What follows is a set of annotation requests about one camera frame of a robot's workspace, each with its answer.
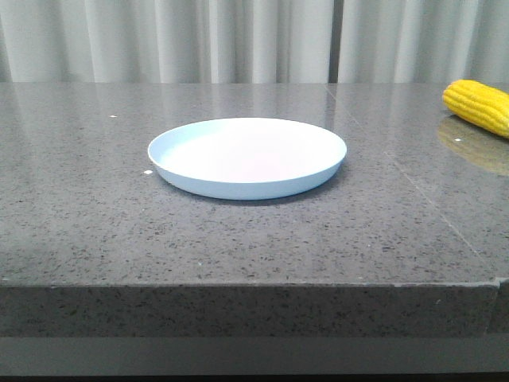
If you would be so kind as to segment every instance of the corn cob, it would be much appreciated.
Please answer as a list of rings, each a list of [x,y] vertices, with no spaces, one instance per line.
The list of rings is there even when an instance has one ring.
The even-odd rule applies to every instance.
[[[443,94],[445,106],[462,119],[509,138],[509,94],[474,80],[452,82]]]
[[[509,176],[507,140],[478,129],[455,115],[442,119],[437,134],[440,142],[473,165]]]

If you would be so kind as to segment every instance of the empty plate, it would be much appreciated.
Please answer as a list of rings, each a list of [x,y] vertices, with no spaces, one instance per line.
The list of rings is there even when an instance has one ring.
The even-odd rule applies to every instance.
[[[190,193],[258,200],[302,193],[327,181],[347,151],[321,127],[268,118],[213,119],[157,136],[157,172]]]

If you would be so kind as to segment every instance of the countertop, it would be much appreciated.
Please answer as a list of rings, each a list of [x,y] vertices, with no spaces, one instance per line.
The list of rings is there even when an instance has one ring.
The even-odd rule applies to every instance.
[[[0,337],[509,332],[509,141],[445,86],[0,84]],[[324,127],[347,157],[268,201],[157,175],[155,136],[230,117]]]

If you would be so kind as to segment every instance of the white curtain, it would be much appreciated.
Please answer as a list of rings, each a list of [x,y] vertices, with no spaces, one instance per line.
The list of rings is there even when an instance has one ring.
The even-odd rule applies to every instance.
[[[508,0],[0,0],[0,81],[509,82]]]

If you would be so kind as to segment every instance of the plate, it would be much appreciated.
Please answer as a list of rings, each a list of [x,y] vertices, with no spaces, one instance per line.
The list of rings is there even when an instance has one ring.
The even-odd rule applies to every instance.
[[[268,118],[213,119],[158,135],[148,148],[157,172],[206,197],[285,197],[326,182],[347,147],[324,128]]]

